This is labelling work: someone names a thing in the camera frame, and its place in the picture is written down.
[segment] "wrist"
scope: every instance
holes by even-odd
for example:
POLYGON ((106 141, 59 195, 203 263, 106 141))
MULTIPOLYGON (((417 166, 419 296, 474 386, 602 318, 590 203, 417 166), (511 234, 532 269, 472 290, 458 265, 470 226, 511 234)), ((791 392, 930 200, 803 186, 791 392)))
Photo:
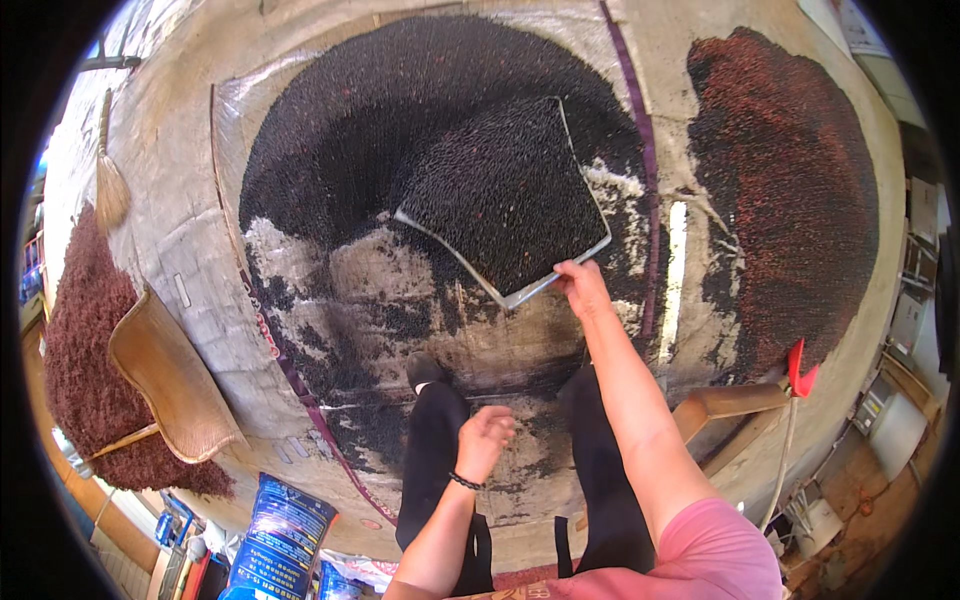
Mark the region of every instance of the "wrist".
POLYGON ((444 491, 444 496, 446 496, 450 502, 455 504, 469 505, 471 508, 476 502, 477 492, 471 490, 467 486, 462 486, 452 479, 446 483, 446 490, 444 491))
POLYGON ((461 479, 465 479, 471 484, 482 486, 487 481, 487 475, 484 475, 476 468, 470 468, 469 465, 457 465, 453 468, 453 473, 455 473, 461 479))
POLYGON ((483 484, 473 483, 472 481, 461 477, 456 473, 456 470, 450 472, 450 481, 458 483, 461 486, 467 488, 468 490, 473 490, 474 492, 480 492, 483 489, 483 484))
POLYGON ((580 319, 580 321, 584 327, 599 327, 612 322, 616 322, 617 325, 621 325, 620 317, 613 309, 612 302, 607 302, 607 304, 602 307, 590 310, 580 319))

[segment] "hand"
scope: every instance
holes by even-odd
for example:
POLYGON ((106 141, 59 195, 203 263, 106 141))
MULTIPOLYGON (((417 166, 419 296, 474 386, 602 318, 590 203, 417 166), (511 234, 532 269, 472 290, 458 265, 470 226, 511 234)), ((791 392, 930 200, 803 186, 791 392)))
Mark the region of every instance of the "hand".
POLYGON ((514 436, 514 418, 506 406, 484 406, 460 428, 454 471, 470 483, 483 484, 514 436))
POLYGON ((592 319, 605 311, 613 311, 610 294, 600 275, 600 265, 592 258, 582 265, 565 260, 553 266, 560 278, 553 285, 566 295, 573 314, 580 318, 592 319))

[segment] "foot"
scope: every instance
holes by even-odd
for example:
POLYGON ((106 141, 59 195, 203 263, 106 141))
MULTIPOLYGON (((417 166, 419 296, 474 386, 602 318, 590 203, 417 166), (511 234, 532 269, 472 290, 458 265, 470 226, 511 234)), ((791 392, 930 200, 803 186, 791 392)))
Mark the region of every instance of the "foot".
POLYGON ((426 352, 411 352, 407 357, 407 381, 413 391, 419 394, 427 383, 446 382, 446 373, 426 352))

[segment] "black pants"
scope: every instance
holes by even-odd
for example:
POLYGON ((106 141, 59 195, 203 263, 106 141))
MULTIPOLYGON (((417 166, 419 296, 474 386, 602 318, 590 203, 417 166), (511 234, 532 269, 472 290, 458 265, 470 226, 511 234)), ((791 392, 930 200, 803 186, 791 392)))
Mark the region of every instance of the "black pants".
MULTIPOLYGON (((587 501, 587 549, 577 572, 624 566, 646 573, 654 565, 653 543, 623 470, 593 366, 577 371, 558 398, 567 417, 573 461, 587 501)), ((407 549, 437 508, 449 481, 447 474, 457 461, 457 433, 468 417, 467 402, 446 384, 431 383, 422 389, 410 415, 403 498, 396 525, 400 549, 407 549)), ((475 515, 460 580, 451 595, 492 590, 490 533, 486 520, 475 515)))

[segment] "blue bag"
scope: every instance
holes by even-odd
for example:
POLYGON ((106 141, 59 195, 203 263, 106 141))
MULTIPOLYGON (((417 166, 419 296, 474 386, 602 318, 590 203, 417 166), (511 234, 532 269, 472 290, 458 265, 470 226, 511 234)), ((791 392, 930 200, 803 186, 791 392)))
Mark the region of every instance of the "blue bag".
POLYGON ((320 593, 317 594, 317 600, 360 600, 362 584, 347 579, 332 564, 321 561, 320 575, 320 593))
POLYGON ((260 473, 247 537, 219 600, 303 600, 337 509, 260 473))

